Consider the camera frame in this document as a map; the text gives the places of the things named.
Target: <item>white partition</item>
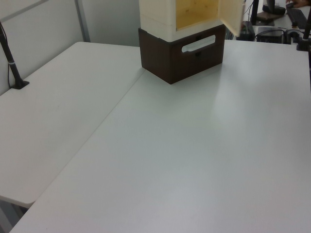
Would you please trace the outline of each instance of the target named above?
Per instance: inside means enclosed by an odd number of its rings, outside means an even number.
[[[22,78],[75,42],[83,41],[74,0],[48,0],[5,21],[3,26]],[[0,95],[7,90],[7,60],[0,48]]]

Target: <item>box handle cutout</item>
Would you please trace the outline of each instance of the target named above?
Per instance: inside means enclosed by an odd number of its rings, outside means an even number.
[[[216,36],[215,35],[211,35],[209,37],[206,37],[202,40],[198,40],[196,42],[193,42],[191,44],[188,44],[188,45],[185,45],[181,51],[182,52],[192,52],[192,51],[195,51],[195,50],[198,50],[198,49],[201,49],[205,46],[208,46],[208,45],[211,45],[211,44],[214,44],[216,41]]]

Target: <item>white table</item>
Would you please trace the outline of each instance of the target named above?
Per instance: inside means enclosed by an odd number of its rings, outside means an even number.
[[[143,72],[139,48],[77,43],[0,96],[0,200],[30,207]]]
[[[307,233],[310,141],[308,54],[226,41],[173,85],[145,72],[12,233]]]

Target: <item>person's hand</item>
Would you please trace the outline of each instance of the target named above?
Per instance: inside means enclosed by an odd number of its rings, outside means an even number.
[[[310,5],[309,0],[286,0],[286,3],[289,3],[290,1],[295,3],[295,5],[294,5],[295,8]]]

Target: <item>black stand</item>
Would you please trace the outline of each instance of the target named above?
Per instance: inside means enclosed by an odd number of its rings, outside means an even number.
[[[306,24],[306,28],[305,28],[305,32],[303,34],[303,37],[299,38],[298,41],[298,45],[297,45],[297,50],[298,51],[307,51],[310,52],[310,39],[309,39],[309,34],[310,34],[310,30],[311,30],[311,8],[309,11],[309,16],[307,19],[307,24]]]
[[[15,78],[15,85],[12,86],[11,88],[20,90],[23,87],[27,86],[29,84],[29,82],[21,79],[21,77],[19,75],[18,69],[16,67],[15,61],[13,59],[13,56],[11,54],[11,51],[10,51],[10,48],[9,48],[9,45],[7,42],[7,39],[5,37],[4,31],[2,30],[1,23],[0,23],[0,43],[2,45],[4,54],[6,56],[6,59],[8,60],[9,66],[10,66],[11,71],[12,71],[14,78]]]

